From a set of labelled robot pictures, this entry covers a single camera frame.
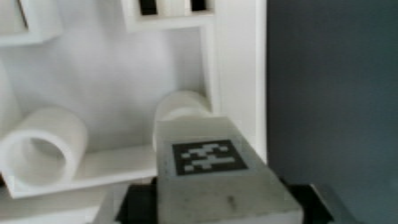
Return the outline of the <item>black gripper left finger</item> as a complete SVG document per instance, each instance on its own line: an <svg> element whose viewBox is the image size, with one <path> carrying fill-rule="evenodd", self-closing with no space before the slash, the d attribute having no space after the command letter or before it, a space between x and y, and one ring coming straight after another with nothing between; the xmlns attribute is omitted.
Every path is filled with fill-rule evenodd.
<svg viewBox="0 0 398 224"><path fill-rule="evenodd" d="M109 187L93 224L157 224L154 184Z"/></svg>

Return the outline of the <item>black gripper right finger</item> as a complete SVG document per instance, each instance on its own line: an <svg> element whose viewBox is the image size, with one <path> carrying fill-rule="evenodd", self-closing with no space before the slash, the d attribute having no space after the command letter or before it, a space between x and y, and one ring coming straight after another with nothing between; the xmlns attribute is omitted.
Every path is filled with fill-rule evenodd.
<svg viewBox="0 0 398 224"><path fill-rule="evenodd" d="M303 209L301 224L362 224L326 185L287 184L285 187Z"/></svg>

